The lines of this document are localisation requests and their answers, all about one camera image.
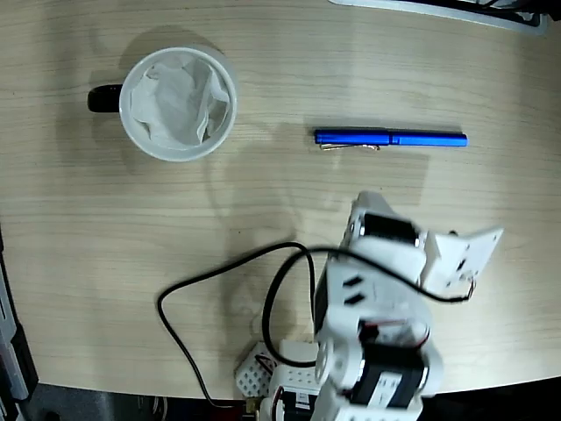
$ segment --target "wood grain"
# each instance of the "wood grain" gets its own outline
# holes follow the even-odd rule
[[[383,193],[440,230],[503,224],[466,305],[434,305],[443,390],[561,375],[561,53],[481,25],[325,0],[0,5],[0,222],[18,314],[41,381],[200,396],[156,294],[281,239],[336,244],[351,200]],[[209,157],[143,155],[86,95],[164,46],[215,46],[240,112]],[[320,152],[319,125],[461,128],[465,150]],[[170,297],[166,310],[211,395],[259,338],[285,253]],[[310,338],[303,268],[275,307],[276,338]]]

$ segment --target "blue pen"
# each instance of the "blue pen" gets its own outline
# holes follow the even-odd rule
[[[409,132],[384,129],[316,129],[316,144],[322,149],[347,146],[447,146],[465,147],[463,133]]]

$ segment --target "pen clip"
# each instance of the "pen clip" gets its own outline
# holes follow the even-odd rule
[[[319,148],[322,151],[334,151],[336,149],[345,149],[347,147],[365,147],[367,149],[372,149],[373,151],[379,151],[380,147],[378,145],[344,145],[344,144],[334,144],[334,143],[322,143]]]

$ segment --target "black wire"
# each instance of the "black wire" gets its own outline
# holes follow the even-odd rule
[[[271,253],[271,252],[274,252],[274,251],[277,251],[277,250],[281,250],[283,248],[298,248],[300,251],[291,255],[290,257],[288,257],[288,259],[285,260],[285,262],[282,264],[282,266],[279,268],[276,275],[274,276],[273,281],[271,282],[271,286],[269,287],[269,290],[267,291],[267,294],[266,294],[265,304],[264,304],[264,307],[263,307],[263,318],[261,319],[261,328],[262,328],[262,331],[263,331],[263,341],[265,342],[266,348],[269,351],[269,353],[277,361],[282,362],[283,364],[287,364],[289,366],[293,366],[293,367],[314,367],[316,362],[315,361],[293,361],[293,360],[290,360],[288,358],[283,357],[275,349],[275,347],[273,345],[273,341],[271,339],[271,332],[270,332],[270,322],[271,322],[271,312],[273,310],[274,298],[276,297],[276,294],[279,290],[279,287],[281,286],[281,283],[284,280],[284,278],[286,277],[288,271],[302,257],[306,257],[306,259],[308,260],[308,266],[309,266],[309,292],[310,292],[310,307],[311,307],[311,311],[312,311],[312,319],[313,319],[313,315],[314,315],[314,304],[313,304],[314,299],[313,298],[314,298],[314,292],[315,292],[315,286],[316,286],[316,274],[315,274],[315,269],[314,269],[314,261],[312,260],[312,257],[311,257],[311,255],[313,253],[327,253],[330,256],[343,255],[343,256],[346,256],[346,257],[350,257],[354,260],[361,261],[362,263],[365,263],[367,266],[370,266],[371,268],[378,269],[383,274],[392,276],[396,281],[404,283],[405,285],[407,285],[411,289],[415,290],[419,294],[421,294],[423,296],[426,296],[426,297],[428,297],[432,300],[438,301],[439,303],[461,303],[461,302],[469,300],[470,296],[471,296],[471,292],[472,292],[472,290],[470,289],[470,294],[468,294],[467,296],[456,296],[456,297],[450,297],[450,298],[449,297],[437,296],[435,294],[430,293],[429,291],[424,290],[423,288],[419,287],[418,285],[416,285],[412,281],[406,279],[405,277],[403,277],[399,274],[396,274],[394,271],[392,271],[388,268],[385,268],[385,267],[381,266],[379,263],[376,263],[373,260],[367,259],[366,257],[361,256],[360,254],[356,254],[356,253],[351,252],[351,251],[346,250],[346,249],[330,247],[330,246],[319,246],[319,247],[313,247],[313,248],[308,249],[305,246],[303,246],[302,244],[296,243],[296,242],[293,242],[293,241],[288,241],[288,242],[279,243],[279,244],[275,244],[275,245],[272,245],[272,246],[264,247],[264,248],[254,252],[254,253],[247,254],[245,257],[242,257],[239,260],[235,260],[235,261],[233,261],[229,264],[226,264],[226,265],[222,266],[221,268],[212,270],[212,271],[207,272],[207,273],[202,274],[202,275],[195,276],[193,278],[187,279],[187,280],[182,281],[182,282],[178,282],[178,283],[164,289],[161,292],[161,294],[158,296],[157,302],[156,302],[157,303],[156,308],[157,308],[157,311],[158,311],[158,315],[160,316],[160,319],[161,319],[162,323],[166,327],[167,332],[174,339],[175,343],[181,349],[181,351],[183,352],[183,354],[187,358],[189,364],[193,368],[193,371],[195,372],[196,379],[199,382],[199,385],[201,386],[202,394],[207,399],[207,401],[212,406],[214,406],[216,408],[232,408],[232,407],[231,406],[219,405],[219,404],[214,402],[212,397],[210,397],[209,391],[207,390],[207,387],[204,383],[204,379],[202,378],[201,371],[199,370],[199,367],[196,365],[196,362],[193,359],[193,356],[188,351],[188,349],[185,347],[185,345],[181,341],[179,335],[175,332],[174,328],[171,326],[171,324],[167,320],[167,317],[166,317],[166,314],[165,314],[164,308],[163,308],[163,301],[167,296],[169,296],[171,293],[175,292],[178,289],[185,288],[189,285],[193,285],[194,283],[205,281],[209,278],[224,274],[224,273],[226,273],[226,272],[228,272],[232,269],[239,268],[240,266],[242,266],[242,265],[244,265],[244,264],[246,264],[246,263],[248,263],[252,260],[258,259],[259,257],[261,257],[265,254],[268,254],[268,253]]]
[[[402,282],[411,289],[415,290],[419,294],[426,296],[432,300],[438,301],[439,303],[462,303],[467,301],[471,297],[472,289],[470,289],[470,293],[467,296],[454,296],[454,297],[443,297],[437,296],[432,294],[431,292],[421,288],[416,283],[408,280],[407,278],[395,273],[393,270],[385,268],[381,266],[379,263],[376,263],[373,260],[367,259],[360,254],[356,254],[350,250],[346,250],[343,248],[335,248],[329,246],[319,246],[319,247],[312,247],[307,249],[306,251],[300,251],[292,256],[288,257],[285,262],[280,267],[277,274],[274,276],[273,281],[271,282],[271,286],[266,294],[265,298],[265,305],[263,307],[263,318],[261,319],[261,330],[263,331],[263,341],[265,342],[265,346],[267,351],[279,362],[283,364],[287,364],[293,367],[314,367],[316,362],[315,361],[293,361],[288,358],[283,357],[273,345],[273,341],[271,340],[271,332],[270,332],[270,321],[271,321],[271,312],[273,310],[274,298],[281,286],[282,281],[286,277],[288,271],[292,268],[292,266],[303,256],[310,256],[314,253],[328,253],[330,255],[343,255],[346,257],[353,258],[354,260],[358,260],[362,263],[365,263],[367,266],[371,268],[378,269],[381,273],[392,276],[396,281]]]
[[[175,332],[174,328],[169,323],[169,320],[167,320],[166,313],[164,312],[164,307],[163,307],[164,299],[178,289],[185,288],[189,285],[193,285],[194,283],[205,281],[209,278],[213,278],[215,276],[226,273],[226,272],[228,272],[232,269],[239,268],[240,266],[242,266],[242,265],[244,265],[244,264],[246,264],[246,263],[248,263],[252,260],[258,259],[259,257],[261,257],[265,254],[269,254],[271,252],[281,250],[283,248],[298,248],[301,251],[301,253],[303,253],[304,255],[307,255],[306,247],[303,246],[302,244],[296,243],[294,241],[287,241],[287,242],[284,242],[284,243],[279,243],[279,244],[274,244],[272,246],[267,246],[267,247],[264,247],[264,248],[262,248],[262,249],[260,249],[256,252],[247,254],[246,256],[242,257],[239,260],[235,260],[231,263],[228,263],[228,264],[222,266],[221,268],[211,270],[211,271],[209,271],[205,274],[195,276],[195,277],[187,279],[185,281],[177,282],[176,284],[164,289],[160,293],[160,295],[158,296],[158,298],[156,300],[156,309],[158,311],[158,315],[160,316],[160,319],[161,319],[162,323],[164,324],[167,332],[174,339],[175,343],[181,349],[181,351],[183,352],[183,354],[185,355],[185,357],[189,361],[189,364],[193,368],[193,371],[195,372],[196,379],[199,382],[199,386],[201,386],[202,394],[207,399],[207,401],[212,406],[214,406],[215,408],[225,408],[226,409],[226,408],[232,408],[232,406],[219,405],[219,404],[214,402],[212,397],[210,397],[209,391],[207,390],[207,387],[204,383],[204,379],[202,378],[201,371],[199,370],[199,367],[196,365],[195,359],[193,358],[191,353],[188,351],[188,349],[185,347],[185,344],[183,344],[179,335],[177,334],[177,332]],[[313,312],[314,312],[313,296],[314,296],[314,291],[315,291],[315,286],[316,286],[316,271],[314,269],[314,261],[312,260],[311,255],[308,254],[307,259],[308,259],[308,267],[309,267],[309,293],[310,293],[310,298],[311,298],[310,303],[311,303],[312,316],[313,316]]]

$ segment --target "mug rim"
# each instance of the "mug rim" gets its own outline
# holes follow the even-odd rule
[[[183,150],[175,150],[175,152],[177,152],[178,155],[180,155],[181,153],[185,153],[186,156],[173,156],[173,157],[166,156],[166,157],[163,157],[159,153],[151,150],[150,148],[147,148],[145,145],[140,144],[138,142],[138,140],[135,139],[135,136],[131,132],[131,129],[129,127],[130,122],[128,121],[128,119],[125,120],[125,118],[124,118],[124,115],[126,115],[126,117],[128,117],[128,118],[132,118],[131,111],[130,110],[126,111],[124,109],[125,107],[124,107],[124,104],[123,104],[124,95],[130,95],[130,93],[131,93],[131,89],[128,89],[127,85],[130,85],[132,83],[132,77],[134,77],[134,75],[137,74],[137,72],[146,64],[147,61],[149,61],[150,59],[153,59],[154,57],[157,57],[159,55],[168,54],[168,53],[189,53],[189,54],[194,54],[198,57],[204,58],[220,74],[220,76],[224,80],[224,83],[226,84],[226,88],[228,89],[228,92],[229,92],[229,95],[230,95],[230,109],[228,111],[228,114],[225,117],[225,120],[223,121],[223,124],[226,124],[226,126],[224,128],[224,132],[223,132],[222,136],[219,139],[216,139],[216,140],[211,141],[211,142],[209,142],[209,139],[206,139],[201,144],[201,145],[204,145],[206,143],[206,148],[204,148],[203,150],[197,151],[197,152],[190,151],[190,149],[195,149],[198,146],[193,146],[192,148],[183,149]],[[188,161],[194,161],[198,158],[202,158],[203,156],[206,156],[206,155],[212,153],[220,145],[222,145],[224,143],[224,141],[226,140],[226,138],[230,134],[232,127],[234,126],[234,121],[235,121],[236,116],[238,114],[238,90],[237,90],[236,83],[233,80],[235,75],[231,74],[231,72],[228,72],[228,70],[226,69],[224,64],[221,61],[219,61],[217,58],[215,58],[213,54],[219,54],[219,56],[224,56],[222,53],[220,53],[216,49],[208,47],[208,46],[202,46],[202,45],[199,46],[199,45],[196,45],[196,44],[189,45],[189,46],[170,46],[170,47],[167,47],[167,48],[162,48],[160,50],[156,50],[156,51],[148,54],[147,56],[143,57],[140,61],[138,61],[132,67],[132,69],[129,71],[129,73],[127,74],[127,76],[125,77],[125,79],[123,81],[123,86],[122,86],[121,92],[119,94],[119,117],[121,119],[121,125],[123,126],[124,130],[126,131],[127,136],[129,137],[129,139],[132,140],[132,142],[140,150],[142,150],[143,152],[147,153],[148,155],[150,155],[154,158],[157,158],[159,160],[162,160],[162,161],[188,162]]]

